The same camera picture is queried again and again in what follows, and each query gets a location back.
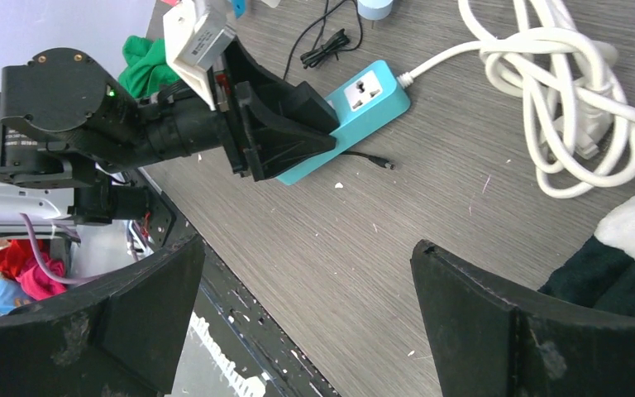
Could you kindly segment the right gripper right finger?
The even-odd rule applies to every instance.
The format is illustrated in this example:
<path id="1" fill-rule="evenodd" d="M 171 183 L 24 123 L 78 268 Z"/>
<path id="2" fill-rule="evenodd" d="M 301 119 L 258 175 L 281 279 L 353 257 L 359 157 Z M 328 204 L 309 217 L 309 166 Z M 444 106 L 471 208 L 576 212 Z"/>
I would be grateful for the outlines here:
<path id="1" fill-rule="evenodd" d="M 635 396 L 635 317 L 541 294 L 427 240 L 410 265 L 445 396 Z"/>

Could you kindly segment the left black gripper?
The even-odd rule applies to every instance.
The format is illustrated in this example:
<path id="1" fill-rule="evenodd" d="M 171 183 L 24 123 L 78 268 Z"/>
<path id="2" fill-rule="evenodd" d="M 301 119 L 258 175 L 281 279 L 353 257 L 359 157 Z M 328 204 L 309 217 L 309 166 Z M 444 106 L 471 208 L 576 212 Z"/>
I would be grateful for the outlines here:
<path id="1" fill-rule="evenodd" d="M 298 85 L 261 66 L 238 38 L 223 55 L 230 82 L 225 73 L 210 75 L 214 110 L 182 79 L 166 79 L 136 95 L 142 133 L 138 167 L 222 148 L 233 173 L 261 181 L 336 147 L 331 133 L 279 113 L 280 99 Z"/>

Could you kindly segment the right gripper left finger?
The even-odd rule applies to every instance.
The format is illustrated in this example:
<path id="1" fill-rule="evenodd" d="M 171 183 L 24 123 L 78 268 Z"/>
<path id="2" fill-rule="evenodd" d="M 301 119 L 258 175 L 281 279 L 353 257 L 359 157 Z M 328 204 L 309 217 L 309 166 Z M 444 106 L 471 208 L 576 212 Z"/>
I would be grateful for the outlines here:
<path id="1" fill-rule="evenodd" d="M 202 278 L 186 237 L 0 316 L 0 396 L 162 396 L 173 388 Z"/>

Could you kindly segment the teal power strip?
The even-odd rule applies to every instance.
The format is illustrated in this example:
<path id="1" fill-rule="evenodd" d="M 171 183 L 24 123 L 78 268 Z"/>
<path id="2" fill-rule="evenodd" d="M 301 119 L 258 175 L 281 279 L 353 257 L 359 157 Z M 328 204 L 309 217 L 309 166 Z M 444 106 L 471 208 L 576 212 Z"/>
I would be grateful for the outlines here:
<path id="1" fill-rule="evenodd" d="M 336 147 L 278 175 L 276 179 L 281 183 L 297 183 L 404 114 L 411 105 L 408 94 L 384 60 L 371 63 L 327 95 L 326 100 L 336 111 L 340 123 L 331 133 Z"/>

